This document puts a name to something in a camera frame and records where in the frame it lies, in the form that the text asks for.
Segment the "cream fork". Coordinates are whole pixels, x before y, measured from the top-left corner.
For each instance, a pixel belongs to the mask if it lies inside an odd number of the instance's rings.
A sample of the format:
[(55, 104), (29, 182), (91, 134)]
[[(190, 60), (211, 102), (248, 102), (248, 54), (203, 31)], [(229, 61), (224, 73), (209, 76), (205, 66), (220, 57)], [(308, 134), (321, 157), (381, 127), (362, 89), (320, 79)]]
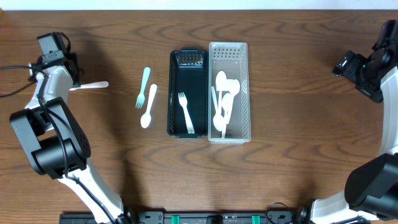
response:
[(81, 90), (81, 89), (92, 89), (92, 88), (107, 88), (108, 86), (109, 86), (109, 83), (107, 81), (94, 82), (94, 83), (82, 84), (78, 87), (70, 88), (70, 91)]

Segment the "mint green fork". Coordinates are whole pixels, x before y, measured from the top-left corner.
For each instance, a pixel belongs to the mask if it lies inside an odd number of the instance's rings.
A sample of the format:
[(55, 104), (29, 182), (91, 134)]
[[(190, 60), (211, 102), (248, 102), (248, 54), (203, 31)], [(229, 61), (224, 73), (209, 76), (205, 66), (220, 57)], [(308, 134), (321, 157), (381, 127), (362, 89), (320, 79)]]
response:
[(136, 100), (136, 108), (142, 108), (144, 102), (145, 102), (145, 90), (146, 90), (146, 85), (147, 82), (149, 80), (149, 76), (150, 76), (150, 67), (145, 67), (144, 71), (143, 71), (143, 75), (142, 75), (142, 82), (141, 82), (141, 89), (140, 92), (137, 96), (137, 100)]

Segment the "white spoon crossed top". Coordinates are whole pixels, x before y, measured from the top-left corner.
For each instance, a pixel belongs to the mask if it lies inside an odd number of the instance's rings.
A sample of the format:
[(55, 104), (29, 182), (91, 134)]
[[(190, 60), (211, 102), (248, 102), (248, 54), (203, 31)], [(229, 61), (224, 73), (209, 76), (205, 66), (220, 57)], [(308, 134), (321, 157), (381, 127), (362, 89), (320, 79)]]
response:
[(228, 87), (229, 94), (231, 95), (228, 101), (228, 113), (226, 116), (226, 124), (229, 123), (230, 118), (231, 118), (231, 113), (233, 109), (233, 101), (234, 97), (239, 93), (240, 91), (240, 82), (237, 79), (227, 79), (227, 84), (226, 86)]

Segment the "white spoon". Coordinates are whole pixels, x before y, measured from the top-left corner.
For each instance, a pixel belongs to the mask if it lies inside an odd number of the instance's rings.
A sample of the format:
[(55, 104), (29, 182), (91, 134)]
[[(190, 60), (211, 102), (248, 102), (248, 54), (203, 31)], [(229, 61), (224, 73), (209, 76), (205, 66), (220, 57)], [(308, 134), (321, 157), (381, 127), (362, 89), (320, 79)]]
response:
[(215, 106), (215, 115), (213, 117), (213, 125), (218, 131), (222, 131), (225, 128), (224, 117), (221, 115), (222, 109), (222, 99), (217, 97), (214, 86), (211, 87), (211, 95), (213, 99), (213, 104)]
[(221, 101), (222, 101), (222, 91), (224, 90), (224, 84), (226, 82), (226, 74), (224, 71), (219, 71), (216, 76), (216, 90), (218, 91), (218, 109), (217, 113), (221, 114)]
[(224, 139), (225, 134), (226, 134), (226, 125), (227, 125), (227, 120), (228, 120), (228, 115), (229, 115), (229, 109), (232, 104), (232, 97), (230, 93), (226, 93), (222, 99), (222, 108), (224, 109), (224, 116), (223, 116), (223, 129), (221, 131), (221, 137)]

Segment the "white fork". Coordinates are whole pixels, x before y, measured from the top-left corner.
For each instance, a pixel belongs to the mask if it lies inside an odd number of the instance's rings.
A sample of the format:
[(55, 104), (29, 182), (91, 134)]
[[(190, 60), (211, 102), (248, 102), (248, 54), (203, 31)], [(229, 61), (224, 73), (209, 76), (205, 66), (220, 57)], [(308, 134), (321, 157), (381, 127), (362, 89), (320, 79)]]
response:
[(194, 130), (194, 127), (193, 127), (193, 124), (192, 124), (192, 121), (191, 121), (191, 118), (190, 118), (190, 115), (189, 115), (189, 112), (187, 109), (188, 101), (187, 101), (187, 98), (186, 98), (184, 92), (178, 93), (178, 101), (180, 103), (180, 106), (183, 108), (188, 134), (194, 134), (195, 130)]

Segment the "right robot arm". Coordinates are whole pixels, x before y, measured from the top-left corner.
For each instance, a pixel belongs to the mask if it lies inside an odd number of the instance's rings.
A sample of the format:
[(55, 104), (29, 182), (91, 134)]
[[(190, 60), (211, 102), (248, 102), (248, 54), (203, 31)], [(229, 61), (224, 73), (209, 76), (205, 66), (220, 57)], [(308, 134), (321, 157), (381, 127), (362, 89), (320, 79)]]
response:
[(316, 199), (298, 215), (299, 223), (371, 223), (397, 219), (397, 21), (386, 21), (364, 57), (347, 51), (333, 74), (383, 104), (383, 129), (377, 157), (353, 170), (342, 192)]

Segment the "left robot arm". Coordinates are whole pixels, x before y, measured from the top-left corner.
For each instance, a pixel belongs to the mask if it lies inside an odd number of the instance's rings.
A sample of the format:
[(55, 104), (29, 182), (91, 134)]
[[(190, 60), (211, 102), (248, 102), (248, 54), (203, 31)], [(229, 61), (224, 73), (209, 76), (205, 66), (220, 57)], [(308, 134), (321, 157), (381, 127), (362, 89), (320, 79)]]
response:
[(132, 223), (121, 196), (95, 169), (88, 139), (67, 106), (70, 90), (80, 84), (76, 55), (51, 50), (26, 67), (37, 86), (10, 124), (33, 170), (74, 191), (96, 223)]

